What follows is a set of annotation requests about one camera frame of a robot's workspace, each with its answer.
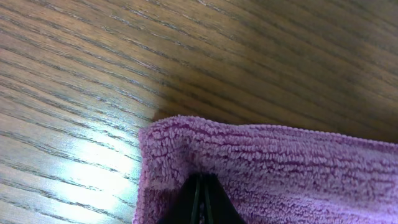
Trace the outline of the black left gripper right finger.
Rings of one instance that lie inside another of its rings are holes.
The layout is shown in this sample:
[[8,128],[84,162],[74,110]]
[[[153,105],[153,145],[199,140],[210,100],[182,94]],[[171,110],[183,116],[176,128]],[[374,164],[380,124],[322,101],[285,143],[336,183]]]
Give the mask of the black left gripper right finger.
[[215,174],[202,176],[201,200],[205,224],[246,224]]

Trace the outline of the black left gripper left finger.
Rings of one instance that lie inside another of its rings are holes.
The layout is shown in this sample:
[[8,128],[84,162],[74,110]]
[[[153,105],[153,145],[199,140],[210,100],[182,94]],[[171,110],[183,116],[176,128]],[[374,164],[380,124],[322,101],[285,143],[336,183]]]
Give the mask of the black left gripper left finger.
[[182,185],[172,206],[157,224],[197,224],[201,192],[201,175],[192,174]]

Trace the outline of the purple microfiber cloth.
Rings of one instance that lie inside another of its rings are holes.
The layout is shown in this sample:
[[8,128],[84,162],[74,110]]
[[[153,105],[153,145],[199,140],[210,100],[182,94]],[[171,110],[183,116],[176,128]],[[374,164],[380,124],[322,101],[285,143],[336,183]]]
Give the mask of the purple microfiber cloth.
[[155,223],[195,172],[247,223],[396,223],[397,145],[287,126],[174,116],[139,132],[134,223]]

